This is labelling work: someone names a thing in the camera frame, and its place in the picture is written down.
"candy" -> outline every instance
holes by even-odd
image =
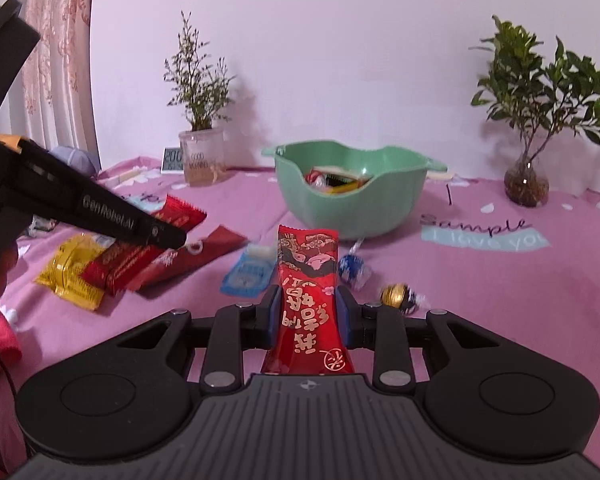
[[[57,225],[58,222],[56,220],[47,220],[46,218],[33,215],[31,224],[23,234],[29,238],[38,238],[53,231]]]
[[[242,247],[246,241],[244,236],[219,226],[202,240],[187,244],[177,251],[165,251],[127,283],[126,290],[139,290],[198,270],[216,258]]]
[[[278,228],[280,327],[263,373],[353,373],[336,322],[337,251],[335,231]]]
[[[180,199],[167,195],[164,206],[153,214],[156,218],[189,231],[200,224],[206,213]],[[116,241],[93,260],[80,275],[87,283],[105,289],[114,296],[126,288],[134,276],[160,256],[164,249],[134,246]]]
[[[269,286],[276,269],[276,248],[251,244],[222,279],[220,292],[229,296],[255,298]]]
[[[326,194],[340,194],[354,191],[369,181],[368,175],[357,176],[334,166],[312,168],[304,176],[309,186]]]
[[[338,261],[340,279],[353,290],[360,290],[373,274],[365,261],[355,254],[361,244],[362,240],[360,239],[353,245],[349,253]]]
[[[88,235],[77,235],[62,243],[34,283],[50,288],[56,296],[85,310],[100,306],[104,291],[85,282],[80,273],[105,251]]]
[[[385,305],[397,308],[404,316],[409,316],[420,308],[429,309],[427,299],[409,288],[404,283],[387,285],[380,293],[380,301]]]

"clock display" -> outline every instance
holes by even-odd
[[[165,148],[161,173],[184,173],[181,148]]]

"glass vase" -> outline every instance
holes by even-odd
[[[190,186],[209,186],[224,179],[224,137],[212,128],[179,134],[184,179]]]
[[[549,199],[549,180],[538,157],[523,153],[504,174],[504,188],[509,199],[524,207],[538,207]]]

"red chocolate bar wrapper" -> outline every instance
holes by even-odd
[[[153,213],[156,218],[185,231],[192,230],[205,218],[206,213],[167,195],[164,206]],[[87,283],[106,290],[114,296],[126,288],[133,277],[164,252],[156,246],[135,246],[115,241],[111,247],[90,262],[80,277]]]
[[[280,328],[263,373],[353,373],[338,333],[334,291],[338,234],[278,228],[278,273],[283,289]]]
[[[246,241],[246,237],[221,225],[207,238],[187,244],[177,251],[165,251],[127,283],[126,290],[139,290],[185,272],[198,270],[216,258],[239,249]]]

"green plastic bowl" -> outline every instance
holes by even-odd
[[[356,150],[333,140],[311,140],[266,148],[262,154],[275,159],[289,211],[308,228],[334,229],[343,240],[398,227],[420,197],[427,171],[446,171],[444,164],[398,146]],[[372,178],[357,190],[325,194],[304,180],[314,166],[339,166]]]

